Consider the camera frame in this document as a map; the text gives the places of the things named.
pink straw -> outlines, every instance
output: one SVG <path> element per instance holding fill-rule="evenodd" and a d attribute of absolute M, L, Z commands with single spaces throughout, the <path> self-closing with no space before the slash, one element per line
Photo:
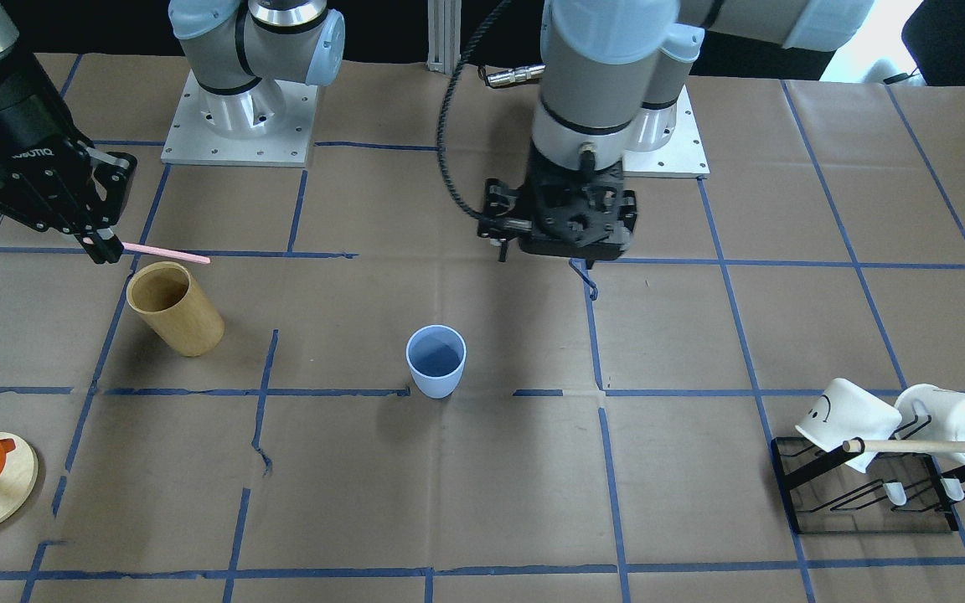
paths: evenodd
<path fill-rule="evenodd" d="M 91 239 L 85 237 L 84 242 L 91 245 Z M 202 255 L 195 255 L 194 253 L 185 253 L 183 251 L 173 251 L 172 249 L 164 249 L 161 247 L 149 247 L 149 245 L 137 245 L 135 243 L 126 243 L 126 241 L 121 242 L 121 247 L 126 248 L 126 251 L 135 251 L 137 253 L 147 253 L 147 255 L 160 255 L 163 257 L 171 257 L 173 260 L 182 260 L 183 262 L 194 262 L 196 264 L 210 264 L 210 257 L 203 257 Z"/>

wooden cup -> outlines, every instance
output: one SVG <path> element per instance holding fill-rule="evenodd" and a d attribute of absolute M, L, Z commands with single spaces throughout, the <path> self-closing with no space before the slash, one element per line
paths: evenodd
<path fill-rule="evenodd" d="M 129 307 L 183 356 L 214 350 L 225 323 L 188 268 L 157 262 L 138 271 L 126 288 Z"/>

light blue plastic cup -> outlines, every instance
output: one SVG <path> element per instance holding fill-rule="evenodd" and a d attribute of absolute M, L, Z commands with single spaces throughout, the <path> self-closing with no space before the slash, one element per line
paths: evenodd
<path fill-rule="evenodd" d="M 444 398 L 457 388 L 464 374 L 467 345 L 459 332 L 432 324 L 412 333 L 405 357 L 419 390 L 430 398 Z"/>

robotiq logo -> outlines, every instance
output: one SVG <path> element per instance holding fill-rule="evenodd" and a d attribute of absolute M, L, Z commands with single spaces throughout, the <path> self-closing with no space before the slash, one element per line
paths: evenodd
<path fill-rule="evenodd" d="M 20 154 L 15 154 L 13 157 L 14 159 L 29 159 L 30 157 L 54 157 L 54 152 L 50 149 L 32 149 Z"/>

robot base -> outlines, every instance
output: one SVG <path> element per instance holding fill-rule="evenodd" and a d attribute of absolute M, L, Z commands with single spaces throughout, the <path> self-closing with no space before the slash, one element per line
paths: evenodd
<path fill-rule="evenodd" d="M 204 123 L 199 84 L 188 73 L 162 148 L 163 163 L 304 168 L 311 150 L 318 87 L 283 80 L 278 85 L 285 96 L 280 127 L 261 137 L 228 138 Z"/>
<path fill-rule="evenodd" d="M 677 99 L 677 126 L 667 145 L 654 152 L 624 152 L 624 175 L 647 178 L 697 178 L 710 174 L 710 162 L 690 108 L 687 88 Z"/>

